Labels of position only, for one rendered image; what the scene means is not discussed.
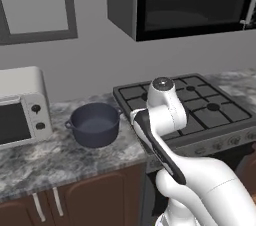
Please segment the brown cupboard door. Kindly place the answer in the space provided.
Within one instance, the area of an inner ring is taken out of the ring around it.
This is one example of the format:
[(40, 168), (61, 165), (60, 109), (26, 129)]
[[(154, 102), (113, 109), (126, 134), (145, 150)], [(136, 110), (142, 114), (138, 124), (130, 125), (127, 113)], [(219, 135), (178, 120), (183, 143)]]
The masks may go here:
[(141, 163), (57, 187), (62, 217), (53, 190), (48, 190), (55, 225), (139, 226), (144, 171), (145, 164)]
[(41, 222), (32, 195), (0, 203), (0, 226), (55, 226), (44, 192), (37, 193), (45, 222)]

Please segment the black microwave oven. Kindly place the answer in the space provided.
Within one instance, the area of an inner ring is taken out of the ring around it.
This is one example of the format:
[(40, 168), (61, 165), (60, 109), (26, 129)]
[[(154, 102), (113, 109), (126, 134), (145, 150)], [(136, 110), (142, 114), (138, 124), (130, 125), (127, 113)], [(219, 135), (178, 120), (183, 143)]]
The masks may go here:
[(133, 40), (242, 31), (251, 0), (107, 0), (107, 17)]

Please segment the white toaster oven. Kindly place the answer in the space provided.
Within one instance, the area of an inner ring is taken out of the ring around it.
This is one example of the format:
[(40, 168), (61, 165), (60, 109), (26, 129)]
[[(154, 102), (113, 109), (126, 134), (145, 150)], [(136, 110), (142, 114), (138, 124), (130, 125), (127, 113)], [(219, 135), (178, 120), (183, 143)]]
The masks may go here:
[(0, 150), (52, 133), (43, 72), (36, 66), (0, 70)]

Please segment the black gas stove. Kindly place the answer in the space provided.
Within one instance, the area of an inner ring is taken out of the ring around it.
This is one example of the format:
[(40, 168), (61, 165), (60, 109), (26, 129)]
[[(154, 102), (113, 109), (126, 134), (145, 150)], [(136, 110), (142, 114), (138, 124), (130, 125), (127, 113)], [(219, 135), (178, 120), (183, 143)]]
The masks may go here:
[(188, 110), (188, 123), (163, 140), (178, 155), (210, 156), (237, 169), (254, 152), (256, 113), (200, 74), (178, 76), (173, 81)]

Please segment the dark blue pot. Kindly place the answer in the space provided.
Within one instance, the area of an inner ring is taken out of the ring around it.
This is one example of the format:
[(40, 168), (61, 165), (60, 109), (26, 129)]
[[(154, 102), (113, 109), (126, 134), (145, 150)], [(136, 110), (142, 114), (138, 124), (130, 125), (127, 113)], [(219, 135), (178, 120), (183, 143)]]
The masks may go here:
[(102, 148), (116, 140), (119, 123), (120, 113), (116, 108), (106, 103), (89, 103), (77, 108), (65, 127), (81, 146)]

